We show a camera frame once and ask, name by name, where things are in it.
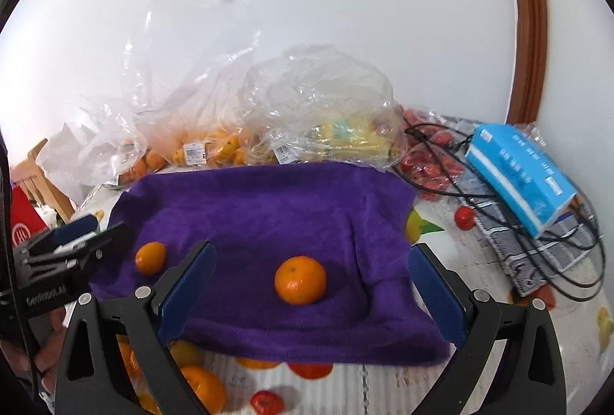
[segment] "blue tissue box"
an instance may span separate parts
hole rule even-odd
[[[533,238],[567,209],[575,188],[557,166],[514,127],[477,127],[467,161],[501,195]]]

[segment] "red box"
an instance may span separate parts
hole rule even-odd
[[[10,237],[13,247],[47,228],[20,186],[13,187],[10,205]]]

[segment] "finger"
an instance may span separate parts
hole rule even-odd
[[[23,373],[30,369],[23,349],[13,341],[0,341],[0,349],[15,373]]]
[[[66,317],[66,308],[62,306],[61,308],[57,308],[56,310],[49,312],[49,320],[51,321],[51,327],[58,331],[62,329],[64,318]]]
[[[57,371],[58,367],[53,367],[47,370],[47,373],[44,374],[41,382],[43,389],[45,389],[49,394],[53,394],[55,391],[55,381],[57,379]]]
[[[47,339],[47,342],[36,355],[35,364],[36,367],[46,372],[51,367],[54,367],[59,362],[59,353],[62,351],[62,344],[64,343],[64,336],[66,335],[66,329],[62,328],[58,331],[51,332],[51,335]]]

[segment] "chair backrest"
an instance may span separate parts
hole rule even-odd
[[[41,206],[47,204],[57,211],[65,223],[68,223],[74,214],[70,199],[45,178],[41,168],[36,165],[36,156],[45,143],[47,143],[46,138],[28,152],[26,160],[11,168],[10,180],[21,187],[28,199]]]

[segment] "purple towel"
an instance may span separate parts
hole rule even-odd
[[[122,194],[111,224],[136,232],[124,261],[107,262],[99,298],[153,284],[136,249],[158,240],[177,265],[198,240],[218,262],[183,336],[210,351],[271,361],[432,365],[448,346],[416,304],[403,227],[414,190],[392,174],[341,163],[156,174]],[[327,272],[324,297],[291,306],[277,267],[307,255]]]

